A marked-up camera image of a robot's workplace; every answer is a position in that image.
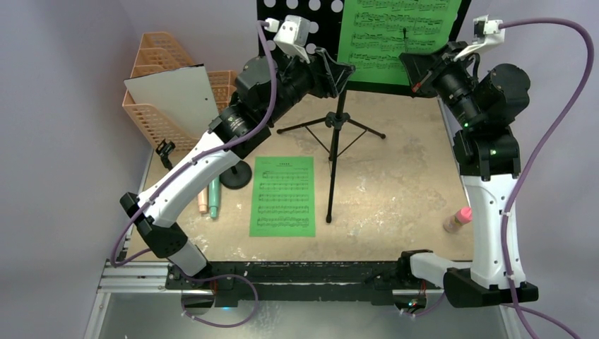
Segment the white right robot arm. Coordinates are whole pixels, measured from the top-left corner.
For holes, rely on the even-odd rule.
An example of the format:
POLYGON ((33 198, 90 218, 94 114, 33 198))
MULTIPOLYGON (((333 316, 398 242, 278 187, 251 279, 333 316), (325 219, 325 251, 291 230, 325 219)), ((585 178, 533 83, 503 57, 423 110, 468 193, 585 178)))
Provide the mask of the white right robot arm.
POLYGON ((412 91, 440 98, 460 124, 453 154, 473 211, 474 234, 470 263, 427 250, 403 253, 407 262, 396 269, 399 283, 434 283, 456 308, 538 300, 538 288, 527 281, 521 265, 514 208, 523 173, 511 123, 529 105, 528 74, 500 64, 479 80, 468 73, 472 59, 454 59, 449 50, 403 53, 399 59, 412 91))

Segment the green sheet music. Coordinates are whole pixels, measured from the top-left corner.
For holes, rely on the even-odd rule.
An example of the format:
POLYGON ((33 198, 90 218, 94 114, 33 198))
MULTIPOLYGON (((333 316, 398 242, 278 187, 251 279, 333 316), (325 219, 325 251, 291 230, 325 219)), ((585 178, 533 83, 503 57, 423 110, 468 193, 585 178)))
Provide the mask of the green sheet music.
POLYGON ((462 4, 454 0, 346 1, 338 61, 355 66, 351 81, 407 85, 399 55, 443 47, 462 4))
POLYGON ((316 236, 312 157, 255 159, 249 236, 316 236))

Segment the mint green toy microphone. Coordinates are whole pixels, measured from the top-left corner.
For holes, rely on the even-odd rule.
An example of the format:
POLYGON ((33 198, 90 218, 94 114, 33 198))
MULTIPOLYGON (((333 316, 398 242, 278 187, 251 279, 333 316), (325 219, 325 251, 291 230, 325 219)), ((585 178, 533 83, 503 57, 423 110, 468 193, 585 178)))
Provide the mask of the mint green toy microphone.
POLYGON ((208 209, 210 217, 215 220, 218 218, 220 208, 220 178, 216 177, 208 185, 208 209))

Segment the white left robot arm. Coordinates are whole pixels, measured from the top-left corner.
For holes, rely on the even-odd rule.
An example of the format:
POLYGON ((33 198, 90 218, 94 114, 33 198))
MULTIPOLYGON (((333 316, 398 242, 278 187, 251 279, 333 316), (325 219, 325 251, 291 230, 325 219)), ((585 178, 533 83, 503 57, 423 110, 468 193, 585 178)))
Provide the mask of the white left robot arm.
POLYGON ((176 265, 192 288, 205 287, 210 264, 177 224, 181 212, 216 177, 269 138, 274 123, 304 96, 338 97, 354 72, 355 66, 335 61, 324 48, 306 59, 265 55, 248 60, 229 105, 184 159, 146 191, 120 198, 150 251, 176 265))

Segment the black round microphone stand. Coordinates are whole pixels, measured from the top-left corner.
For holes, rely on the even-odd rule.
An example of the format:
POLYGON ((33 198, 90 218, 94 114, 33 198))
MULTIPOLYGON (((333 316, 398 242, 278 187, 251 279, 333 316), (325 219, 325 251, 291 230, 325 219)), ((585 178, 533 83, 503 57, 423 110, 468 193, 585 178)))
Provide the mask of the black round microphone stand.
POLYGON ((162 139, 159 142, 157 148, 155 149, 155 153, 160 158, 162 166, 167 170, 173 169, 173 164, 172 164, 171 160, 169 159, 169 156, 175 150, 175 148, 176 148, 176 145, 174 144, 174 142, 166 141, 165 139, 162 139))

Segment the peach plastic file organizer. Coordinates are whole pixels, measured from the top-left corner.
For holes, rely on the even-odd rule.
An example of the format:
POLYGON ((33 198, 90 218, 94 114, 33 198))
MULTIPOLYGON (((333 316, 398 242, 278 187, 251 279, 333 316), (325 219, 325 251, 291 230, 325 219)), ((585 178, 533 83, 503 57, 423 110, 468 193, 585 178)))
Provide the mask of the peach plastic file organizer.
POLYGON ((235 91, 233 70, 207 71, 168 32, 143 33, 122 107, 148 142, 191 150, 235 91))

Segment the pink toy microphone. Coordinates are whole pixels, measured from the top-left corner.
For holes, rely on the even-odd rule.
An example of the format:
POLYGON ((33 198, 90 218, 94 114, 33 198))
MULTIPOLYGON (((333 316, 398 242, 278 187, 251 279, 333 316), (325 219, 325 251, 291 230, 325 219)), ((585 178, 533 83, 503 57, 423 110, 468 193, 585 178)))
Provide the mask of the pink toy microphone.
POLYGON ((209 213, 209 190, 205 187, 197 196, 198 211, 200 214, 205 215, 209 213))

